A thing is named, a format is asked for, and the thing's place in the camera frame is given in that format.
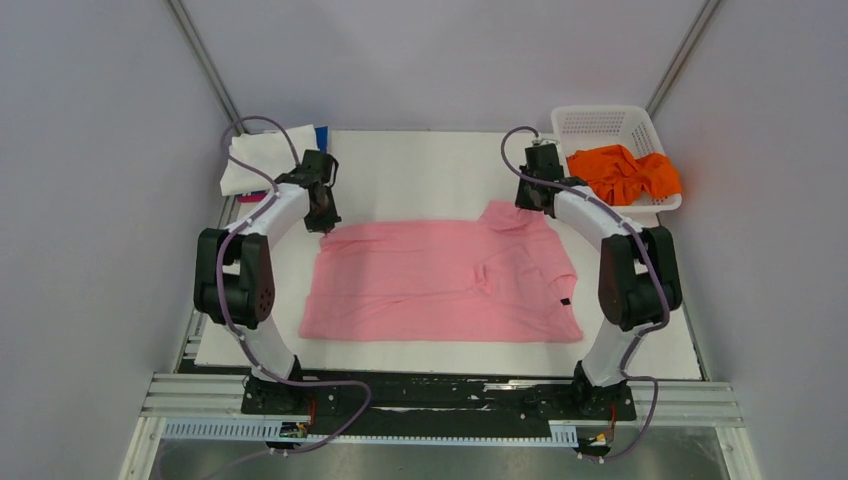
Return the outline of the pink t-shirt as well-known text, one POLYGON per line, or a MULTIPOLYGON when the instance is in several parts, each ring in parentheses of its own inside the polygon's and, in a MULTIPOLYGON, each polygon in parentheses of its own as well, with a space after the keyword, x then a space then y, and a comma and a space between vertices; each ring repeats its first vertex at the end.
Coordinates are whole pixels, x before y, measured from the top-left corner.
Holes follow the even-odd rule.
POLYGON ((299 333, 336 341, 574 343, 577 273, 543 214, 356 224, 325 236, 299 333))

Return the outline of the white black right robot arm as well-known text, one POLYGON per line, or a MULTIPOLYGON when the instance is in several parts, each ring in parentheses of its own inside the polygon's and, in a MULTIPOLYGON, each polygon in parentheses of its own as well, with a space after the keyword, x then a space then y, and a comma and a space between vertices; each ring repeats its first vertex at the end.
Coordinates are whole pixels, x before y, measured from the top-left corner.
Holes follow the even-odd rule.
POLYGON ((557 401, 578 419, 633 418, 627 369, 643 338, 668 325, 682 291, 673 238, 665 227, 643 227, 568 177, 552 143, 525 150, 516 205, 541 212, 579 233, 600 255, 597 296, 603 323, 572 382, 557 401))

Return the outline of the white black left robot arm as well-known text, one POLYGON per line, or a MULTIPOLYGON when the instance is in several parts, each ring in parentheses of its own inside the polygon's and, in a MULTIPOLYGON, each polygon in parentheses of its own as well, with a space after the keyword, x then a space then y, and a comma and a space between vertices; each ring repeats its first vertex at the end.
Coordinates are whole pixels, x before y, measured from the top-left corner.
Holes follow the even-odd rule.
POLYGON ((326 152, 305 151, 301 163, 273 180, 247 216, 198 237, 194 306, 224 326, 249 361, 245 414, 295 414, 306 406, 299 359, 272 320, 271 250, 297 223, 328 233, 340 222, 332 193, 338 166, 326 152))

